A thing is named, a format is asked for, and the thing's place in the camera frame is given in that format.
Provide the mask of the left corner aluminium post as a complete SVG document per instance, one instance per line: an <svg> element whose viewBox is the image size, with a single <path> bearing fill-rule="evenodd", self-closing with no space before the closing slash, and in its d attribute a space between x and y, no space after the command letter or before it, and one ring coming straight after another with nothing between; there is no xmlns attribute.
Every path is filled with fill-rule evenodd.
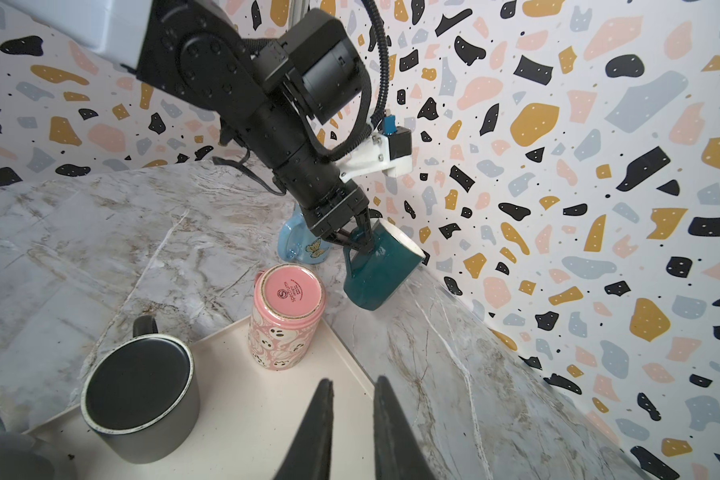
<svg viewBox="0 0 720 480"><path fill-rule="evenodd" d="M291 0L287 26L295 26L310 10L309 0Z"/></svg>

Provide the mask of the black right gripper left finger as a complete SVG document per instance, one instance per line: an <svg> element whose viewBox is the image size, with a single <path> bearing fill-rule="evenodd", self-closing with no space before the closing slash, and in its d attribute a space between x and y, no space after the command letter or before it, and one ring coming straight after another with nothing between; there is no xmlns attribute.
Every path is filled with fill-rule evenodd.
<svg viewBox="0 0 720 480"><path fill-rule="evenodd" d="M322 379L312 396L291 446L274 478L330 478L333 436L333 382Z"/></svg>

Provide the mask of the dark teal mug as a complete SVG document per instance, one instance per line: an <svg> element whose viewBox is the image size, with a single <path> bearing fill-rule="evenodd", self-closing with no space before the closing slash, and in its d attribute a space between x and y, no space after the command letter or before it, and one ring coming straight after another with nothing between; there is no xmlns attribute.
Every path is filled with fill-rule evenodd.
<svg viewBox="0 0 720 480"><path fill-rule="evenodd" d="M344 292L358 307L378 309L425 259L423 250L400 228L379 219L372 229L369 253L343 248Z"/></svg>

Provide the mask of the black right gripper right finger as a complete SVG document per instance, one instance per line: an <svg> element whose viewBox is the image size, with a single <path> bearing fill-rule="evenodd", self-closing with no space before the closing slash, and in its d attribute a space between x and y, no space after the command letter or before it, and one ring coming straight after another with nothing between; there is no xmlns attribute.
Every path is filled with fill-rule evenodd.
<svg viewBox="0 0 720 480"><path fill-rule="evenodd" d="M374 391L376 479L434 479L392 385L379 376Z"/></svg>

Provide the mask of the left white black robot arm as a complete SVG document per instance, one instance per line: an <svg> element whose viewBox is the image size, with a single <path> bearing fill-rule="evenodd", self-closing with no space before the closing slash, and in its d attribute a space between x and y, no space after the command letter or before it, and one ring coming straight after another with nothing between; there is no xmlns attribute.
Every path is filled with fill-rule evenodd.
<svg viewBox="0 0 720 480"><path fill-rule="evenodd" d="M343 24L309 11L278 39L245 39L212 1L19 1L16 8L138 80L217 113L222 143L250 150L311 233L362 253L369 201L339 163L378 125L383 101Z"/></svg>

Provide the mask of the light blue butterfly mug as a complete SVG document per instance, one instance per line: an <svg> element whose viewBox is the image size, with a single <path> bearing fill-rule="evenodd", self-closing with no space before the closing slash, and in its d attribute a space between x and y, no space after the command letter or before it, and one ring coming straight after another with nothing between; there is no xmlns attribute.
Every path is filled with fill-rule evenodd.
<svg viewBox="0 0 720 480"><path fill-rule="evenodd" d="M289 263L316 265L328 258L330 249L330 243L311 233L299 205L296 204L291 217L279 233L279 258Z"/></svg>

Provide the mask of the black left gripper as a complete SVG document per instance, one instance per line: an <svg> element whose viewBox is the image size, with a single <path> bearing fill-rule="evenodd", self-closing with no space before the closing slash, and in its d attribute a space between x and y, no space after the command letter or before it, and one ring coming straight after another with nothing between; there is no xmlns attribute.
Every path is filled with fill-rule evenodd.
<svg viewBox="0 0 720 480"><path fill-rule="evenodd" d="M362 254L375 248L369 200L353 181L344 182L333 162L297 153L274 170L274 179L300 205L312 234L331 244ZM345 227L354 220L355 229Z"/></svg>

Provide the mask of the pink ghost pattern mug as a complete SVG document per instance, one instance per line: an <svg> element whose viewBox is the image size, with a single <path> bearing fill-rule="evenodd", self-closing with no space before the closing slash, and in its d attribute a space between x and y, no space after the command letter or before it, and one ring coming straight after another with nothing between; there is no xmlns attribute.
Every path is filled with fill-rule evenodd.
<svg viewBox="0 0 720 480"><path fill-rule="evenodd" d="M260 272L247 334L252 357L274 371L298 364L325 307L325 288L311 270L288 263Z"/></svg>

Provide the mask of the black mug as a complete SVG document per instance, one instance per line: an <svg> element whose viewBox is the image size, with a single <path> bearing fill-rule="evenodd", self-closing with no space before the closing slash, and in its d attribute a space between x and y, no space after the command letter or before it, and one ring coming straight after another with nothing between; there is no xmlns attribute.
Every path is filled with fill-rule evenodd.
<svg viewBox="0 0 720 480"><path fill-rule="evenodd" d="M158 461L189 437L200 412L197 365L181 340L161 334L151 315L138 317L132 338L90 373L81 413L120 458Z"/></svg>

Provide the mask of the beige plastic tray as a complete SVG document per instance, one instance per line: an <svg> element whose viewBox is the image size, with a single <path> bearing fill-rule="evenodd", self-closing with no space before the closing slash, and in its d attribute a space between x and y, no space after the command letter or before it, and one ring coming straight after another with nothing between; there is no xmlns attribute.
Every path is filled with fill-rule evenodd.
<svg viewBox="0 0 720 480"><path fill-rule="evenodd" d="M81 479L271 479L323 378L334 387L331 476L372 479L374 387L337 335L320 322L305 356L272 371L250 355L248 322L195 343L201 406L186 441L153 463L122 460L73 408L31 430L66 454Z"/></svg>

